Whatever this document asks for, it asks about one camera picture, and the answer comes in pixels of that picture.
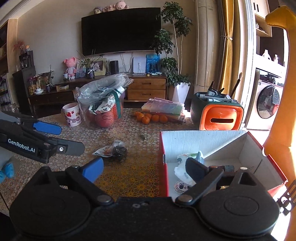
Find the black perforated metal bracket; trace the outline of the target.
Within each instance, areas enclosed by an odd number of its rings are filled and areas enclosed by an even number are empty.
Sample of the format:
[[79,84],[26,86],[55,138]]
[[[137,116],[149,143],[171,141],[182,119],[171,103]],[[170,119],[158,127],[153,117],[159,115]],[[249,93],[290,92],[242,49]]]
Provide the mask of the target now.
[[284,216],[287,216],[290,213],[290,210],[288,210],[288,205],[290,204],[290,194],[288,192],[288,188],[285,190],[283,195],[276,201],[280,208],[280,213],[282,213]]

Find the wooden tv cabinet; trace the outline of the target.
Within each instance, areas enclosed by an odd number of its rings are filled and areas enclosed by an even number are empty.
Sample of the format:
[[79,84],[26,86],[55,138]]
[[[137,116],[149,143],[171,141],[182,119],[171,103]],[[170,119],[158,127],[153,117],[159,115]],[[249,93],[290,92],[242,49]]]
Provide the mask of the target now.
[[29,97],[31,106],[69,104],[78,102],[90,106],[112,97],[119,105],[122,98],[130,102],[147,102],[151,98],[166,99],[167,78],[165,75],[127,75],[124,73],[100,76],[96,79],[79,78],[69,81],[69,90],[49,92]]

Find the pink strawberry mug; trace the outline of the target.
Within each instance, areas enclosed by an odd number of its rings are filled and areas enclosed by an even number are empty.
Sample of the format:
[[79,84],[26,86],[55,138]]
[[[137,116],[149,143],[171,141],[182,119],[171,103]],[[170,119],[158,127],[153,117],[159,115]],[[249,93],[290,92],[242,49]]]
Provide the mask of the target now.
[[76,127],[82,123],[79,104],[77,102],[66,104],[62,107],[62,114],[69,127]]

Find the orange green tissue box organizer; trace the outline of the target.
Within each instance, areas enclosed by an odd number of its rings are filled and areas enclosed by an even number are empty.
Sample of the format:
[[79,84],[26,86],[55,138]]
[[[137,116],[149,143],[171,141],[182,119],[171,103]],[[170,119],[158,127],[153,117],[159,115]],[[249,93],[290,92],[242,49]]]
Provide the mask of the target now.
[[197,92],[191,101],[191,119],[200,131],[237,131],[240,129],[244,109],[229,94],[213,88]]

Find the white washing machine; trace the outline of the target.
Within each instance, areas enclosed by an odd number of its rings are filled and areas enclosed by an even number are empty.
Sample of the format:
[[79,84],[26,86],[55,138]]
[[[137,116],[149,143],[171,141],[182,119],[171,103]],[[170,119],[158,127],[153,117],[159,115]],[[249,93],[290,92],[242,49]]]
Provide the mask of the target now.
[[270,130],[275,120],[283,92],[283,79],[273,73],[256,69],[245,127]]

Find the red white cardboard box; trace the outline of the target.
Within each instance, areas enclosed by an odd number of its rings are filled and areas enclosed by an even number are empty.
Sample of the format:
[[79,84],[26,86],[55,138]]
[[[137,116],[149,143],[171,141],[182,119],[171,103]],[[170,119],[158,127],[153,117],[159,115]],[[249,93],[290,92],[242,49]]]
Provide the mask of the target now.
[[178,178],[174,168],[182,154],[202,152],[206,166],[249,168],[271,196],[287,183],[287,177],[263,146],[246,131],[163,131],[159,134],[159,194],[175,199]]

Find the orange tangerine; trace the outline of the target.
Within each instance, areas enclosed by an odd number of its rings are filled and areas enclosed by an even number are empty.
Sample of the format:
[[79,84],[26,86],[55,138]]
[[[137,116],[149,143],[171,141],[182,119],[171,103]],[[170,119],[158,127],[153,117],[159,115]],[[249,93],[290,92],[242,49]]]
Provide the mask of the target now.
[[154,115],[151,116],[151,121],[153,121],[155,123],[158,123],[159,122],[159,118],[160,118],[159,115],[154,114]]
[[165,115],[159,116],[159,122],[160,123],[167,123],[168,122],[168,117]]
[[145,117],[145,115],[143,113],[138,113],[137,114],[137,121],[138,122],[142,122],[142,118]]
[[150,123],[151,119],[148,116],[143,116],[141,119],[141,122],[145,125],[148,125]]

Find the black wall television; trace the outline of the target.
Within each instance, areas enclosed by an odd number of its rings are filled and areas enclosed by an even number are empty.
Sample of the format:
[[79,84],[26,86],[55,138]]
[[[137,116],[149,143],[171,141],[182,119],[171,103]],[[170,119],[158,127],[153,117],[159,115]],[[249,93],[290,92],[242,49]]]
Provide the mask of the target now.
[[160,8],[131,8],[83,17],[83,55],[150,51],[161,29],[160,12]]

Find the black speaker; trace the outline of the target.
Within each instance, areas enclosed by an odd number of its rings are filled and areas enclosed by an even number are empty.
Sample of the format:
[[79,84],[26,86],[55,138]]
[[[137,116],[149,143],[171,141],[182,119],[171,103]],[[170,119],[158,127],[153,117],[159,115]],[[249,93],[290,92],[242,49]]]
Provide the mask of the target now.
[[110,73],[111,75],[119,73],[119,63],[118,60],[113,60],[109,62]]

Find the clear plastic tub with bags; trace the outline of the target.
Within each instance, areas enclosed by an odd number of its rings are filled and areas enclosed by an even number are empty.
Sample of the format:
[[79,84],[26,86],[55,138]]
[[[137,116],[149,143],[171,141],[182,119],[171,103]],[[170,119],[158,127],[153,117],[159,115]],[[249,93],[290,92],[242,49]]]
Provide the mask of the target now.
[[111,128],[123,117],[125,91],[133,83],[127,74],[110,75],[77,87],[82,119],[92,129]]

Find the framed photo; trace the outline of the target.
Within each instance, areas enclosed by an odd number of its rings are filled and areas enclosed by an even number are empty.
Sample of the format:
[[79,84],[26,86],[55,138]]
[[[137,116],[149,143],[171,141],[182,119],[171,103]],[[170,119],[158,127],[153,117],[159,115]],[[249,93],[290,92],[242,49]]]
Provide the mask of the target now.
[[98,59],[94,62],[92,69],[94,70],[95,76],[104,76],[106,75],[106,63],[105,58]]

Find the plush toys on television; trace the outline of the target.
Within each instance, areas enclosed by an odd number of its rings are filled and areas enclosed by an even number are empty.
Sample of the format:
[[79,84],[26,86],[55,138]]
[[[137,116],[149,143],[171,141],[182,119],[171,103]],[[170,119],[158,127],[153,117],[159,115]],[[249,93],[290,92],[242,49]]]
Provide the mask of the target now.
[[115,11],[115,10],[122,10],[122,9],[128,9],[128,5],[125,3],[125,1],[118,1],[115,4],[111,4],[105,7],[96,7],[93,9],[94,14],[100,14],[100,13],[106,13],[108,11]]

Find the yellow curtain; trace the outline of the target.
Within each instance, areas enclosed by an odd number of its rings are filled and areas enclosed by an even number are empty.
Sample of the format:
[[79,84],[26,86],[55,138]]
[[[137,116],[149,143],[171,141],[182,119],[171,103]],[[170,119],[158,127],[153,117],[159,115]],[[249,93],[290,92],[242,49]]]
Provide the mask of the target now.
[[224,93],[231,91],[232,60],[233,60],[233,29],[234,29],[234,1],[220,1],[222,11],[222,57],[220,88]]

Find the stack of clear plastic folders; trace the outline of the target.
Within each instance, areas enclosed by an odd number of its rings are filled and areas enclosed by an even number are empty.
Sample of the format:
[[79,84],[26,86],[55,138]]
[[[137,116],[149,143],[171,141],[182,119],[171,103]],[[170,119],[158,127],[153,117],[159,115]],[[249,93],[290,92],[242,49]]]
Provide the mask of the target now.
[[142,112],[150,114],[165,115],[171,122],[184,123],[184,104],[161,98],[150,98],[143,106]]

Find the small amber bottle blue label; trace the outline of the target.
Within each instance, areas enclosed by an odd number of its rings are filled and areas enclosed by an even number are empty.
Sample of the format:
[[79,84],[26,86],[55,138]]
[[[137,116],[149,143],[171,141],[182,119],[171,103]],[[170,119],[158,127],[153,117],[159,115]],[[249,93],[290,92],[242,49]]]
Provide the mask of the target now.
[[216,168],[222,168],[224,172],[234,172],[234,166],[233,165],[222,165],[222,166],[210,166],[209,169],[213,170]]

